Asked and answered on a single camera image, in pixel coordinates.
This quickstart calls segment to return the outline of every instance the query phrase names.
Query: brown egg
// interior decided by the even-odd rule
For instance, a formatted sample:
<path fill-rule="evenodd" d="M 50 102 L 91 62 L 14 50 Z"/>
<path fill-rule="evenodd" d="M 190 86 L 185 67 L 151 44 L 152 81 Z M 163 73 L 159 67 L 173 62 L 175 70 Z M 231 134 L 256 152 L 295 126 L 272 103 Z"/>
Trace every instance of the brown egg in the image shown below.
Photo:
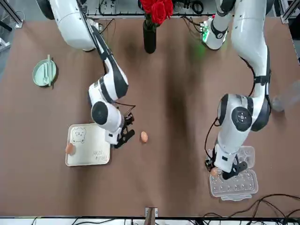
<path fill-rule="evenodd" d="M 69 154 L 69 155 L 72 155 L 72 153 L 73 153 L 73 144 L 72 143 L 67 144 L 66 153 Z"/>
<path fill-rule="evenodd" d="M 146 143 L 148 141 L 148 135 L 145 131 L 141 132 L 141 140 L 143 143 Z"/>
<path fill-rule="evenodd" d="M 214 167 L 211 169 L 210 174 L 215 177 L 218 175 L 218 168 Z"/>

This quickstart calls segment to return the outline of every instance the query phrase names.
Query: black vase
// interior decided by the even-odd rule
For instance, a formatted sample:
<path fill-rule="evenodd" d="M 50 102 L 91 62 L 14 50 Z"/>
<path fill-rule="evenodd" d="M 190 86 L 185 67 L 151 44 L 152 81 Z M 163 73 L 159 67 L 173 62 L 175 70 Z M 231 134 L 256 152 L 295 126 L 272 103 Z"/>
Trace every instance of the black vase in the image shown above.
<path fill-rule="evenodd" d="M 144 21 L 143 26 L 143 35 L 144 35 L 144 48 L 146 53 L 154 53 L 156 49 L 156 29 L 147 29 L 146 21 Z"/>

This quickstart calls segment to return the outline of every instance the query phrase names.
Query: clear plastic egg carton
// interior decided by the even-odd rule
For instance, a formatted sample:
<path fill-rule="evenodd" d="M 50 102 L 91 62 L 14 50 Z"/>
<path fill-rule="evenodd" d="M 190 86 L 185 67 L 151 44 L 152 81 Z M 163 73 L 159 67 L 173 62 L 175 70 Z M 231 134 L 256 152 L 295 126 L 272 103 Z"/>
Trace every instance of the clear plastic egg carton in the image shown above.
<path fill-rule="evenodd" d="M 224 201 L 241 201 L 245 198 L 251 198 L 252 194 L 258 191 L 256 173 L 250 170 L 255 163 L 254 148 L 251 146 L 242 146 L 237 156 L 239 162 L 247 162 L 248 169 L 228 180 L 222 178 L 221 171 L 218 171 L 218 176 L 210 176 L 210 190 L 214 197 L 221 197 Z"/>

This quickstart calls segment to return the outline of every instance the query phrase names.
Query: table surface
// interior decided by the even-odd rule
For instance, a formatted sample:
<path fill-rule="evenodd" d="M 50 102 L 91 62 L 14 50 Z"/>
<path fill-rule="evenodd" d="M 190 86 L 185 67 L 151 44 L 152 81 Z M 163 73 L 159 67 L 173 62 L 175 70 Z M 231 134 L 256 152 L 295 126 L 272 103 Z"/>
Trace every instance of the table surface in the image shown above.
<path fill-rule="evenodd" d="M 157 30 L 155 53 L 147 54 L 142 25 L 143 20 L 116 20 L 104 33 L 129 80 L 120 102 L 137 105 L 136 135 L 112 150 L 104 166 L 67 167 L 64 152 L 69 126 L 92 122 L 87 89 L 103 74 L 96 51 L 69 47 L 51 21 L 26 22 L 15 32 L 0 82 L 1 216 L 143 216 L 149 206 L 157 207 L 161 217 L 228 216 L 267 194 L 300 195 L 299 178 L 293 175 L 300 157 L 297 105 L 273 113 L 268 125 L 245 142 L 256 151 L 258 193 L 241 202 L 211 196 L 205 136 L 225 93 L 249 93 L 251 71 L 229 38 L 219 51 L 206 49 L 182 19 L 165 21 Z M 266 18 L 265 37 L 274 96 L 298 80 L 300 70 L 280 18 Z M 58 67 L 53 89 L 32 81 L 34 66 L 47 54 Z M 147 144 L 139 141 L 141 131 L 149 135 Z M 214 128 L 208 147 L 217 134 Z M 299 208 L 284 197 L 270 201 L 285 213 Z M 276 216 L 263 204 L 257 215 Z"/>

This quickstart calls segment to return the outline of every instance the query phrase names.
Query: flower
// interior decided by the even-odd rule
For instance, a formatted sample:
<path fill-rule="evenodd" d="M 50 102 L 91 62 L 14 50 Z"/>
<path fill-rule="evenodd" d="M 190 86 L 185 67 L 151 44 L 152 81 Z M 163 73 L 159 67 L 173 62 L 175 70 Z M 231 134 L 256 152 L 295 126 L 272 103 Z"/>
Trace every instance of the flower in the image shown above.
<path fill-rule="evenodd" d="M 161 25 L 166 19 L 165 5 L 162 1 L 157 1 L 151 7 L 152 22 Z"/>
<path fill-rule="evenodd" d="M 165 14 L 168 18 L 173 15 L 173 3 L 172 0 L 164 0 Z"/>
<path fill-rule="evenodd" d="M 141 0 L 142 7 L 144 11 L 148 14 L 151 13 L 151 7 L 156 2 L 156 0 Z"/>

